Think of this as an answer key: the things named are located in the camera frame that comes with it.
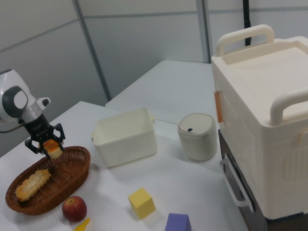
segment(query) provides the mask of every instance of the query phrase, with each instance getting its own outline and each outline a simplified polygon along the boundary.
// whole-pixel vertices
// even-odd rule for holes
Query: bread roll
[[[28,179],[24,180],[23,184],[18,186],[15,195],[20,202],[24,202],[34,196],[50,179],[51,174],[47,169],[38,170]]]
[[[44,149],[46,149],[51,159],[58,158],[63,153],[59,144],[54,140],[47,140],[44,142]]]

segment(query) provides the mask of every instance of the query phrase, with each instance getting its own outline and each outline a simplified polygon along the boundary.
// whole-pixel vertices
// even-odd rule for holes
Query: white container
[[[178,133],[184,153],[188,158],[205,161],[217,150],[216,122],[212,116],[192,113],[178,125]]]
[[[266,25],[236,31],[219,39],[212,67],[221,133],[263,215],[308,212],[308,39],[274,39]]]
[[[113,167],[157,152],[157,142],[148,109],[140,108],[99,120],[92,141],[103,162]]]

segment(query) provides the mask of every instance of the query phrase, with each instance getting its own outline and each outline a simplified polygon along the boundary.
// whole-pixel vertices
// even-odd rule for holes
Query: red apple
[[[81,221],[86,217],[87,205],[81,197],[72,196],[63,202],[62,212],[64,217],[71,222]]]

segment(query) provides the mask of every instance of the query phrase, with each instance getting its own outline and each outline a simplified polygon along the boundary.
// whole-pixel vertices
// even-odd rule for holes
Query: table surface
[[[220,149],[208,161],[193,162],[183,153],[177,125],[156,120],[158,152],[150,157],[114,168],[102,162],[90,137],[94,123],[121,113],[79,102],[60,115],[64,147],[83,146],[91,153],[89,176],[73,193],[81,196],[91,218],[91,230],[162,231],[169,213],[188,214],[193,231],[247,231],[247,227],[224,182],[219,165]],[[11,182],[43,156],[19,144],[0,158],[0,230],[74,230],[62,215],[62,205],[38,216],[17,213],[7,207],[5,194]],[[140,220],[130,207],[128,196],[144,187],[156,210]]]
[[[106,104],[119,111],[146,107],[159,120],[178,124],[190,113],[217,121],[211,64],[161,61]]]

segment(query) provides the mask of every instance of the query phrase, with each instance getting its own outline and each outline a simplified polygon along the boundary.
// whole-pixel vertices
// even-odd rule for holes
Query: black cable
[[[249,18],[249,0],[243,0],[244,28],[251,27]],[[251,45],[251,37],[245,38],[245,46]]]
[[[8,133],[8,132],[11,132],[11,131],[15,131],[16,129],[19,129],[21,127],[22,127],[22,125],[19,125],[17,127],[12,128],[11,130],[8,130],[8,131],[0,131],[0,133]]]

